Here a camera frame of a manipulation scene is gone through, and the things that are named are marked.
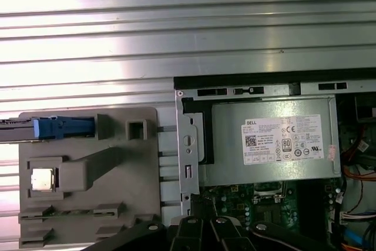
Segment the cable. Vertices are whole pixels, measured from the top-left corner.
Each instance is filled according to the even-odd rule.
[[[358,171],[358,174],[360,175],[360,171],[359,171],[359,168],[357,166],[355,166],[357,168],[357,171]],[[364,184],[363,184],[363,180],[360,181],[360,196],[359,196],[359,200],[358,200],[358,203],[355,204],[354,207],[352,207],[347,213],[350,214],[352,211],[354,211],[357,207],[359,207],[359,204],[360,202],[362,202],[362,199],[363,199],[363,190],[364,190]]]
[[[352,246],[347,245],[347,244],[345,244],[345,243],[342,243],[341,246],[342,246],[342,248],[343,248],[344,250],[346,250],[346,251],[362,251],[362,249],[360,249],[360,248],[352,247]]]
[[[343,166],[343,172],[346,175],[346,177],[350,179],[363,180],[365,182],[376,182],[376,172],[365,173],[363,175],[351,173],[348,166]]]

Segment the green circuit board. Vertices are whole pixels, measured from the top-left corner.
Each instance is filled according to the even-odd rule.
[[[255,186],[258,192],[278,190],[281,182],[249,185],[231,185],[207,187],[202,195],[212,199],[220,216],[237,218],[245,228],[252,222],[265,220],[285,227],[293,232],[299,231],[297,198],[294,182],[287,182],[285,196],[276,203],[274,198],[254,201]]]

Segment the white label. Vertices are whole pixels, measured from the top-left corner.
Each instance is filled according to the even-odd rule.
[[[320,115],[248,119],[241,137],[245,165],[324,159]]]
[[[363,152],[363,153],[364,153],[364,151],[366,151],[366,150],[368,149],[368,147],[370,147],[370,146],[368,145],[368,143],[365,142],[365,141],[363,141],[363,140],[361,140],[360,143],[359,143],[359,145],[358,145],[358,149],[359,149],[361,152]]]

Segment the motherboard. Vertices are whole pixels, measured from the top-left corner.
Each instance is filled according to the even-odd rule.
[[[248,228],[265,220],[299,231],[294,182],[269,182],[205,188],[202,195],[213,200],[218,215],[237,218]]]
[[[266,221],[301,233],[301,224],[305,225],[306,222],[300,221],[302,218],[306,219],[310,208],[304,209],[305,204],[302,205],[302,195],[299,193],[303,194],[303,198],[307,198],[307,191],[302,191],[298,184],[299,180],[211,186],[202,188],[201,195],[213,201],[218,215],[235,217],[246,229],[253,222]],[[324,179],[321,182],[321,193],[316,196],[320,198],[316,200],[323,205],[320,217],[322,222],[325,222],[327,231],[337,186],[338,179]],[[311,202],[312,199],[307,198],[304,201]]]

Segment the black plastic part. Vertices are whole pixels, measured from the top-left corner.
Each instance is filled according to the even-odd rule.
[[[264,87],[263,86],[250,87],[248,89],[248,93],[251,95],[264,94]]]
[[[191,194],[190,208],[192,215],[204,220],[210,220],[217,216],[213,201],[200,195]]]
[[[215,217],[210,221],[213,228],[217,245],[225,251],[241,250],[241,251],[256,251],[253,244],[248,237],[242,237],[238,228],[233,222],[226,217]]]
[[[198,89],[197,96],[227,95],[227,88]]]
[[[89,246],[84,251],[165,250],[165,238],[166,228],[161,223],[145,222]]]
[[[269,243],[274,242],[276,245],[280,245],[280,247],[284,246],[289,248],[289,250],[334,251],[333,248],[327,246],[325,243],[320,243],[310,239],[309,237],[299,235],[269,222],[253,223],[251,226],[251,233],[260,237],[261,240],[267,240]]]
[[[244,89],[243,88],[235,88],[234,89],[234,94],[235,95],[241,95],[244,93]]]
[[[204,221],[197,217],[186,217],[180,221],[177,235],[170,251],[200,250],[202,246]]]
[[[318,90],[319,91],[331,91],[335,89],[335,83],[319,83]]]
[[[182,76],[174,78],[175,89],[211,88],[223,85],[253,85],[268,83],[345,81],[347,79],[375,79],[376,68],[332,69],[293,72],[242,73],[234,75]]]
[[[300,234],[318,242],[326,242],[323,181],[320,179],[299,180],[296,191]]]
[[[337,89],[347,89],[347,83],[346,82],[337,82]]]
[[[301,88],[299,82],[292,82],[288,84],[289,95],[301,95]]]

